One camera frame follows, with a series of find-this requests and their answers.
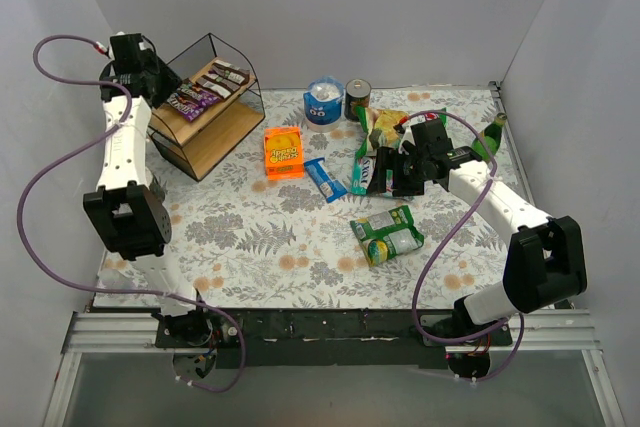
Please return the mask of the brown chocolate bar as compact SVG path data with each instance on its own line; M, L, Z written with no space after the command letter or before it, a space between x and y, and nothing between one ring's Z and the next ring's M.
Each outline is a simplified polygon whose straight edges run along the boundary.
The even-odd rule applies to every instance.
M228 86L224 82L219 82L207 76L198 78L196 83L224 100L228 99L238 91L234 86Z
M247 70L221 59L215 59L208 72L240 86L247 84L250 80L250 73Z

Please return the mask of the brown M&M's candy bag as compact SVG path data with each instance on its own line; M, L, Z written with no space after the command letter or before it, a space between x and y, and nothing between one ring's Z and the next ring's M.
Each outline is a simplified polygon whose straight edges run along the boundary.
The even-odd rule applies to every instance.
M214 104L220 101L220 97L213 91L194 82L183 82L178 91L189 98L202 104Z

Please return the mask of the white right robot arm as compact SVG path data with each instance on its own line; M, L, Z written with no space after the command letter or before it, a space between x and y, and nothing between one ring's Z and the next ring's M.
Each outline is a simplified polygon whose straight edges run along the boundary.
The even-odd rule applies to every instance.
M496 176L495 161L484 162L469 146L456 148L443 122L414 114L395 125L396 149L378 155L395 178L416 186L431 181L466 202L505 242L502 278L458 299L449 319L421 334L442 344L468 342L488 334L515 314L531 313L584 292L587 273L581 229L569 216L536 208Z

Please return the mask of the purple M&M's candy bag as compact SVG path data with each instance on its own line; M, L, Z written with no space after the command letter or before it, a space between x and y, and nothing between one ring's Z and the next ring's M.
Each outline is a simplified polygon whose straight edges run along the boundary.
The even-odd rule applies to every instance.
M213 95L204 94L199 99L186 94L174 93L167 99L167 103L177 111L187 122L192 122L200 117L206 110L212 107L218 98Z

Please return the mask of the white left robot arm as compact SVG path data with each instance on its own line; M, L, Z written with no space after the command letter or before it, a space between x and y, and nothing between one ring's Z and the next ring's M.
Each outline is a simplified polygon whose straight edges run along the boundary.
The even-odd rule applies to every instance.
M100 75L100 92L108 137L96 190L83 197L83 208L106 249L128 261L160 293L160 314L185 316L196 309L197 292L168 264L170 216L146 166L152 110L181 78L141 33L112 36L107 55L110 64Z

